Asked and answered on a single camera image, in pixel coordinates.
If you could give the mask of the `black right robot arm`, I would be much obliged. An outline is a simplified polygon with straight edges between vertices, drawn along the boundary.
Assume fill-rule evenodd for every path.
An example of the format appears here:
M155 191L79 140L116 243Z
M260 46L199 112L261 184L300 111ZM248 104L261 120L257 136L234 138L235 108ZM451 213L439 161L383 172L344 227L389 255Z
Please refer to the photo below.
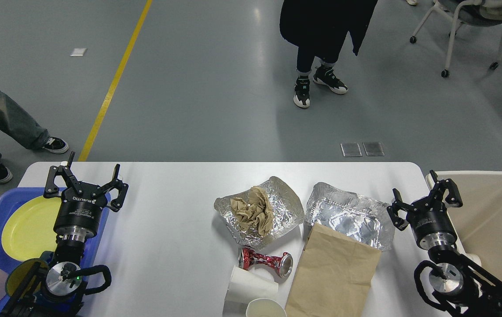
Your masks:
M463 206L456 183L429 173L428 196L405 203L393 189L394 200L386 209L394 227L403 231L410 226L416 245L428 252L429 259L414 270L418 294L452 317L502 317L502 281L455 247L458 237L447 209Z

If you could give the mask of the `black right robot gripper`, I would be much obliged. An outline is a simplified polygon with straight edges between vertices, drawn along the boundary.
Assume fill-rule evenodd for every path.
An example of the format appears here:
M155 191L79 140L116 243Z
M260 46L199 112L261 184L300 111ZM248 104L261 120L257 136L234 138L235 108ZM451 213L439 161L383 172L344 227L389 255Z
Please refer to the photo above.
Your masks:
M430 170L429 174L434 182L429 193L431 199L420 199L411 205L403 202L400 192L394 188L394 200L386 208L394 227L404 231L410 224L416 245L426 251L435 246L455 245L457 235L447 207L463 206L458 187L452 179L438 179L434 170ZM407 220L400 218L400 210L408 213Z

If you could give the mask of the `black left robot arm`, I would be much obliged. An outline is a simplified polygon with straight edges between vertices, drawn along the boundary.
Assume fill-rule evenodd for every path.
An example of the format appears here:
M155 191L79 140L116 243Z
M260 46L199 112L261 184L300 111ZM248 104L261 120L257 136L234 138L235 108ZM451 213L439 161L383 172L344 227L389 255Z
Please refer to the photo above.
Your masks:
M43 197L59 199L53 230L54 251L18 265L9 275L5 290L8 302L1 317L75 317L83 298L106 290L112 276L106 265L88 267L84 250L98 235L104 209L118 212L128 191L116 164L112 179L98 185L78 180L71 170L74 152L65 164L51 166Z

